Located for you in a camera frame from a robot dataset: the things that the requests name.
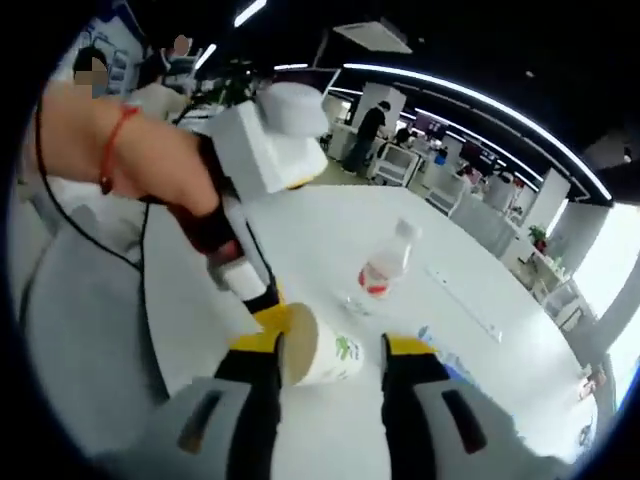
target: red string bracelet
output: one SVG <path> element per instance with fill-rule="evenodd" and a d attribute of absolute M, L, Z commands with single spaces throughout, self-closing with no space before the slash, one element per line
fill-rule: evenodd
<path fill-rule="evenodd" d="M 111 134 L 109 135 L 109 139 L 107 140 L 106 145 L 104 146 L 102 162 L 100 163 L 100 189 L 104 195 L 113 190 L 113 169 L 115 167 L 115 159 L 113 158 L 113 147 L 115 144 L 116 137 L 129 118 L 138 113 L 140 108 L 138 107 L 130 107 L 128 105 L 122 106 L 122 115 L 118 119 L 118 123 L 111 130 Z"/>

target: black ceiling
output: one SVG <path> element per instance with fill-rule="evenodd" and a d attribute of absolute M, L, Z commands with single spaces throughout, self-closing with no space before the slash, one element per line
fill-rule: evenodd
<path fill-rule="evenodd" d="M 268 0 L 245 25 L 232 29 L 235 14 L 250 3 L 129 0 L 153 46 L 167 46 L 180 33 L 198 45 L 218 44 L 208 68 L 238 55 L 266 67 L 312 63 L 325 29 L 384 16 L 407 35 L 413 54 L 369 52 L 331 32 L 319 66 L 368 62 L 446 78 L 524 113 L 578 154 L 610 128 L 638 119 L 636 25 L 631 15 L 609 4 L 592 9 L 567 6 L 564 11 L 560 5 L 546 8 L 540 3 L 492 8 L 486 2 Z M 535 76 L 529 78 L 526 71 Z M 462 100 L 471 108 L 399 87 L 409 97 L 409 109 L 417 106 L 459 123 L 543 175 L 552 165 L 546 156 L 473 109 L 490 114 L 538 143 L 587 187 L 594 200 L 603 200 L 555 147 L 495 109 L 441 88 L 364 72 L 343 73 L 337 86 L 361 90 L 368 80 L 402 82 Z M 572 193 L 582 194 L 578 189 Z"/>

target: plastic water bottle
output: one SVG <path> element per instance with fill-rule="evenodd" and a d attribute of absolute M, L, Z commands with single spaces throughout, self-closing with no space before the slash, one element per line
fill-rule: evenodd
<path fill-rule="evenodd" d="M 395 235 L 383 242 L 364 264 L 358 273 L 358 283 L 366 293 L 363 301 L 349 297 L 348 307 L 361 315 L 371 315 L 365 304 L 366 298 L 381 299 L 400 281 L 409 268 L 409 259 L 414 244 L 420 238 L 422 231 L 400 219 L 396 225 Z"/>

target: green plant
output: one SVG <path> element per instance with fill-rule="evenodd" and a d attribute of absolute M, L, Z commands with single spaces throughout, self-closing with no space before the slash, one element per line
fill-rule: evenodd
<path fill-rule="evenodd" d="M 533 242 L 546 242 L 547 241 L 547 232 L 544 228 L 539 227 L 537 225 L 531 225 L 529 227 L 529 237 Z"/>

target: potted plant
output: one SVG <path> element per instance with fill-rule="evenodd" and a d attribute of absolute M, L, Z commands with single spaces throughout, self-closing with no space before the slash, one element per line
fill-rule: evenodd
<path fill-rule="evenodd" d="M 533 246 L 536 247 L 540 253 L 544 253 L 547 248 L 547 232 L 544 228 L 537 225 L 531 225 L 529 227 L 529 237 L 533 242 Z"/>

